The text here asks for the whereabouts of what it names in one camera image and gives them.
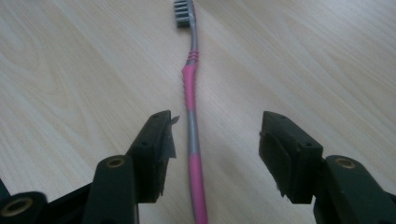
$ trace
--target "ridged pink grip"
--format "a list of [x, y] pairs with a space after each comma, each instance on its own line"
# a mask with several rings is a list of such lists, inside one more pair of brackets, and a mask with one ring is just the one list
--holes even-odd
[[186, 64], [181, 70], [184, 80], [184, 91], [186, 94], [186, 105], [188, 110], [195, 109], [195, 71], [197, 63]]
[[190, 188], [194, 202], [195, 224], [207, 224], [204, 180], [202, 178], [201, 156], [190, 154], [189, 156]]

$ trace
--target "dark bristles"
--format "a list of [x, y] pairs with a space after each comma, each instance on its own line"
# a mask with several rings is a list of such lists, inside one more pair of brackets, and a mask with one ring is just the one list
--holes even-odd
[[174, 3], [176, 23], [178, 28], [190, 27], [189, 9], [186, 0], [177, 0]]

